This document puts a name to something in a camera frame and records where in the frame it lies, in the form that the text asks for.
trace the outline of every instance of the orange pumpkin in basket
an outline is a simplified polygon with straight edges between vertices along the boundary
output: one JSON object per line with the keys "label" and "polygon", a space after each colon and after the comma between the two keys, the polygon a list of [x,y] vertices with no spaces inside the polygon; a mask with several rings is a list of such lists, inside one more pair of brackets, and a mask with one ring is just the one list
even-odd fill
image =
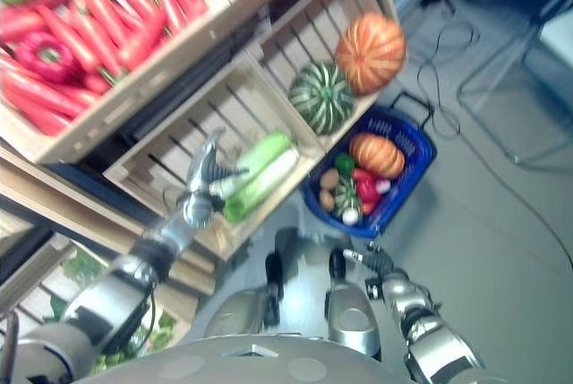
{"label": "orange pumpkin in basket", "polygon": [[353,21],[338,42],[335,59],[355,92],[365,95],[394,78],[405,54],[399,25],[380,13],[367,13]]}
{"label": "orange pumpkin in basket", "polygon": [[350,141],[350,155],[364,169],[392,180],[404,169],[404,153],[394,142],[373,133],[359,133]]}

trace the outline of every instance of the pumpkin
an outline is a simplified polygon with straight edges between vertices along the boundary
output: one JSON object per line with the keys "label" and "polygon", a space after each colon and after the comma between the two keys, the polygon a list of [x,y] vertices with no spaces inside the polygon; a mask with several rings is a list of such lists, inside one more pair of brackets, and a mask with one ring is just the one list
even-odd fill
{"label": "pumpkin", "polygon": [[350,155],[358,166],[392,180],[397,178],[406,159],[392,142],[373,133],[359,133],[350,141]]}
{"label": "pumpkin", "polygon": [[296,75],[288,97],[319,135],[336,131],[352,114],[354,93],[334,64],[307,64]]}
{"label": "pumpkin", "polygon": [[365,95],[394,78],[405,54],[406,40],[398,24],[380,13],[367,13],[340,39],[335,59],[354,91]]}

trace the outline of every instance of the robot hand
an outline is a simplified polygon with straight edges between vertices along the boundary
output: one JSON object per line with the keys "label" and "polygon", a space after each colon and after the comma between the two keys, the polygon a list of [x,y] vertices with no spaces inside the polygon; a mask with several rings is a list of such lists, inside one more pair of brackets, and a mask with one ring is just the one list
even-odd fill
{"label": "robot hand", "polygon": [[196,154],[187,191],[176,210],[142,234],[132,250],[73,299],[57,323],[20,339],[13,382],[65,384],[87,375],[99,354],[112,354],[129,341],[148,309],[148,298],[172,264],[207,226],[215,207],[210,184],[244,171],[216,162],[216,130]]}
{"label": "robot hand", "polygon": [[348,260],[363,263],[378,274],[366,281],[371,299],[381,299],[400,329],[408,352],[405,364],[419,384],[507,383],[485,370],[476,352],[440,316],[430,291],[395,268],[381,247],[369,244],[370,253],[344,250]]}

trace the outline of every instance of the gray floor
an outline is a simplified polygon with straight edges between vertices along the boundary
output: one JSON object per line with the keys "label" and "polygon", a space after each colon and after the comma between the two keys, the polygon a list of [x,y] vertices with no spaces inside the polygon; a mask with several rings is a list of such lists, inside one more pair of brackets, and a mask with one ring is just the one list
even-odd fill
{"label": "gray floor", "polygon": [[[515,166],[456,100],[457,85],[507,33],[499,16],[456,2],[458,12],[480,29],[482,39],[455,63],[440,69],[444,104],[456,113],[464,134],[495,170],[543,214],[573,253],[571,173]],[[415,29],[408,35],[412,57],[398,80],[383,92],[382,103],[402,87],[419,92],[413,59],[431,51],[448,18],[438,7],[409,19],[406,29]],[[430,80],[427,84],[433,90]],[[413,279],[430,287],[434,299],[444,304],[442,315],[471,341],[491,369],[514,383],[570,383],[573,274],[562,251],[460,139],[445,141],[431,126],[426,131],[438,157],[378,242]],[[573,149],[565,149],[545,163],[572,167]],[[213,312],[230,294],[264,281],[264,257],[275,248],[275,233],[285,227],[293,227],[299,235],[292,245],[280,246],[290,252],[297,274],[286,283],[278,330],[324,336],[322,303],[329,283],[326,258],[304,254],[300,247],[317,252],[324,244],[344,240],[315,218],[295,192],[252,237],[246,258],[237,262],[202,307],[186,341],[202,335]],[[353,242],[360,246],[363,240]],[[351,274],[360,285],[369,275],[365,269],[354,269]],[[374,304],[374,310],[381,326],[383,362],[406,375],[402,364],[405,348],[398,331],[382,303]],[[300,311],[312,311],[314,318],[302,320]]]}

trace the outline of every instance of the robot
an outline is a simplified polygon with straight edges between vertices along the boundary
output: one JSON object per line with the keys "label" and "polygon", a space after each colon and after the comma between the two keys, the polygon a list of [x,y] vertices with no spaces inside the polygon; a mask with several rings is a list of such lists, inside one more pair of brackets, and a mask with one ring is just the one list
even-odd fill
{"label": "robot", "polygon": [[345,280],[346,260],[361,262],[378,274],[367,281],[367,293],[371,299],[383,300],[401,330],[412,380],[419,384],[507,382],[484,368],[468,343],[440,316],[430,292],[373,245],[365,254],[335,250],[330,255],[331,288],[324,311],[328,340],[260,333],[279,320],[282,297],[280,260],[270,255],[268,283],[230,296],[211,320],[204,339],[85,378],[99,354],[112,354],[129,340],[155,287],[167,278],[196,231],[210,224],[221,205],[211,195],[210,185],[243,172],[216,163],[221,134],[219,130],[210,135],[197,154],[188,173],[187,192],[175,212],[147,230],[127,255],[79,293],[58,322],[42,325],[18,340],[17,320],[9,318],[1,384],[412,382],[380,362],[378,324],[366,294]]}

